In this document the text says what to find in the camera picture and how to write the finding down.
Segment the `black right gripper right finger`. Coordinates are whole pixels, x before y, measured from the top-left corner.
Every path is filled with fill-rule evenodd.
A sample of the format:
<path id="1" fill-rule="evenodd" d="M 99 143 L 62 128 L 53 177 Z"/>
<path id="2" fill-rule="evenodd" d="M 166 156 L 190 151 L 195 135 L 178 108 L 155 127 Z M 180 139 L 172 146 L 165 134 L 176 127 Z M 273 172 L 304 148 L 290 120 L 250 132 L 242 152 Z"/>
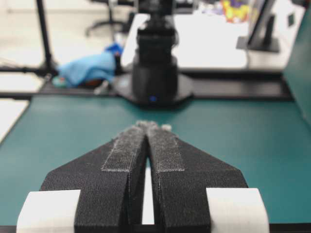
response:
<path id="1" fill-rule="evenodd" d="M 147 129 L 155 223 L 162 233 L 267 233 L 260 192 L 242 172 L 158 126 Z"/>

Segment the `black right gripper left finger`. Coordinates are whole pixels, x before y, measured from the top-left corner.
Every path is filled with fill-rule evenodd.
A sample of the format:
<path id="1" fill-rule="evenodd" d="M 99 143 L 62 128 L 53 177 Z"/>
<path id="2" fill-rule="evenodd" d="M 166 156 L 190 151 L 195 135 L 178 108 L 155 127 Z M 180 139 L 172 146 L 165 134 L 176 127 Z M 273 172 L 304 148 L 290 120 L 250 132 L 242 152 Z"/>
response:
<path id="1" fill-rule="evenodd" d="M 146 132 L 132 126 L 52 171 L 32 191 L 18 233 L 119 233 L 141 222 Z"/>

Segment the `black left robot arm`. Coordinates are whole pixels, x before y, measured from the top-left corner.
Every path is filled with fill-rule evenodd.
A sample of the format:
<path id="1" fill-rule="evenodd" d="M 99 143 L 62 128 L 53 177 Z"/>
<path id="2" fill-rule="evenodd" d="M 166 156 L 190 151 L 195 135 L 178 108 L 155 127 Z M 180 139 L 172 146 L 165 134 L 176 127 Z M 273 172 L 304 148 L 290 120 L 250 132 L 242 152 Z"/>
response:
<path id="1" fill-rule="evenodd" d="M 145 0 L 138 5 L 148 19 L 137 29 L 131 73 L 114 83 L 117 94 L 145 106 L 170 106 L 192 96 L 191 79 L 178 70 L 172 49 L 178 43 L 173 0 Z"/>

